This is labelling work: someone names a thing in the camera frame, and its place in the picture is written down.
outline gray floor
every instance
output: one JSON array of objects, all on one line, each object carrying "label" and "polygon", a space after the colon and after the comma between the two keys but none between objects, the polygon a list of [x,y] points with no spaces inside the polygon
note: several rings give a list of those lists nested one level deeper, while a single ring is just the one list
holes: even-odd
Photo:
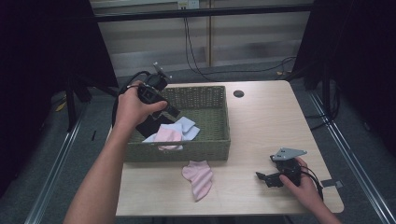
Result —
[{"label": "gray floor", "polygon": [[[208,76],[218,81],[241,80],[272,80],[279,78],[275,70],[258,73],[230,72],[233,70],[258,70],[274,67],[275,63],[255,63],[218,68],[203,69],[209,71],[229,71],[224,74]],[[173,82],[205,82],[205,78],[189,70],[169,72]],[[311,99],[311,93],[304,89],[302,79],[293,80],[290,85],[305,115],[318,113]],[[61,223],[67,206],[76,192],[76,189],[91,167],[95,157],[106,140],[111,118],[113,99],[99,92],[91,90],[93,99],[89,104],[78,104],[78,111],[84,111],[80,118],[81,124],[74,144],[55,189],[48,201],[48,206],[41,217],[41,223]],[[63,94],[54,95],[56,101]],[[380,138],[368,132],[363,125],[363,120],[348,101],[342,97],[340,112],[335,122],[348,141],[350,153],[356,155],[366,173],[372,179],[379,193],[383,196],[391,212],[396,211],[396,196],[393,190],[396,187],[396,159],[388,153],[382,145]],[[310,127],[315,127],[322,122],[320,119],[307,119]],[[11,183],[6,194],[0,199],[0,223],[23,223],[35,203],[50,169],[57,158],[60,148],[66,137],[67,114],[63,110],[51,110],[45,122],[41,139],[30,162],[21,172],[19,178]],[[363,191],[358,179],[353,174],[340,149],[334,142],[326,126],[312,132],[318,148],[329,168],[334,180],[340,180],[343,187],[339,189],[345,204],[345,210],[337,216],[344,223],[383,223],[374,210],[370,200]],[[317,223],[310,215],[290,216],[294,223]],[[236,217],[236,223],[282,223],[283,217]],[[117,223],[219,223],[217,217],[121,217]]]}]

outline small black circle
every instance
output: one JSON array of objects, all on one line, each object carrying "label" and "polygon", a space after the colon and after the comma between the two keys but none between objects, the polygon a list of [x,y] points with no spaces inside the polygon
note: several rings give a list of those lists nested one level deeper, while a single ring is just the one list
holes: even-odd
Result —
[{"label": "small black circle", "polygon": [[233,95],[235,97],[241,98],[241,97],[243,97],[245,95],[245,93],[243,91],[234,91]]}]

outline wicker basket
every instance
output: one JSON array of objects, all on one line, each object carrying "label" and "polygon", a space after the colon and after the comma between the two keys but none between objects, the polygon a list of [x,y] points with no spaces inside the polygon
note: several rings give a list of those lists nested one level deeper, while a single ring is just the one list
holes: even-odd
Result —
[{"label": "wicker basket", "polygon": [[[134,132],[125,161],[227,161],[230,149],[230,126],[224,86],[168,88],[162,95],[181,117],[195,121],[201,131],[192,141],[142,143]],[[182,150],[160,151],[158,146],[179,146]]]}]

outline wooden table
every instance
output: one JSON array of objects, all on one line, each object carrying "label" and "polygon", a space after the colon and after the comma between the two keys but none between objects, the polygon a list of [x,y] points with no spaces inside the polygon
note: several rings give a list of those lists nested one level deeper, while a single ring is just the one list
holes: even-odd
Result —
[{"label": "wooden table", "polygon": [[[331,179],[302,110],[286,81],[173,84],[226,87],[231,146],[227,161],[210,161],[213,185],[198,203],[182,174],[188,162],[124,163],[117,216],[243,216],[299,214],[306,210],[286,188],[267,188],[255,172],[277,172],[269,156],[281,147],[304,149],[319,180]],[[237,98],[235,91],[243,91]],[[334,213],[344,205],[336,187],[323,190]]]}]

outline metal bar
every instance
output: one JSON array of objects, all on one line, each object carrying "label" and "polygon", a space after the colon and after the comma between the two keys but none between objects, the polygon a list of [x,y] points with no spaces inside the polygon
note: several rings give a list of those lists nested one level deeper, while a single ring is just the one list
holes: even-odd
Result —
[{"label": "metal bar", "polygon": [[[323,108],[323,103],[321,102],[317,93],[311,93],[311,100],[314,103],[319,114],[326,113]],[[349,165],[349,168],[361,185],[361,188],[366,194],[367,199],[372,204],[382,223],[396,223],[396,219],[390,211],[381,193],[378,191],[370,177],[365,172],[364,168],[362,167],[358,158],[353,153],[352,148],[347,143],[345,137],[341,134],[335,122],[329,120],[329,118],[327,118],[326,116],[323,117],[323,121],[327,123],[327,128],[332,135],[332,138],[334,139],[336,145],[343,154],[346,163]]]},{"label": "metal bar", "polygon": [[25,220],[25,224],[38,224],[41,222],[42,217],[44,216],[44,212],[47,208],[48,203],[50,202],[50,197],[52,192],[54,191],[56,181],[64,167],[64,163],[67,159],[67,155],[70,151],[71,146],[73,145],[78,129],[81,124],[81,118],[84,115],[86,109],[86,104],[84,104],[81,114],[77,120],[76,125],[74,126],[73,130],[67,134],[66,138],[64,139],[64,144],[59,151],[58,157],[56,158],[55,163],[53,164],[49,176],[40,191],[40,194],[35,200],[35,204],[30,211],[28,217]]},{"label": "metal bar", "polygon": [[189,10],[167,10],[155,12],[140,13],[123,13],[123,14],[106,14],[95,15],[93,17],[75,17],[54,19],[56,22],[109,22],[109,21],[141,21],[189,17],[208,17],[208,16],[231,16],[246,14],[264,14],[264,13],[284,13],[284,12],[301,12],[319,9],[329,9],[338,7],[336,4],[300,4],[284,6],[267,6],[267,7],[223,7],[223,8],[200,8]]}]

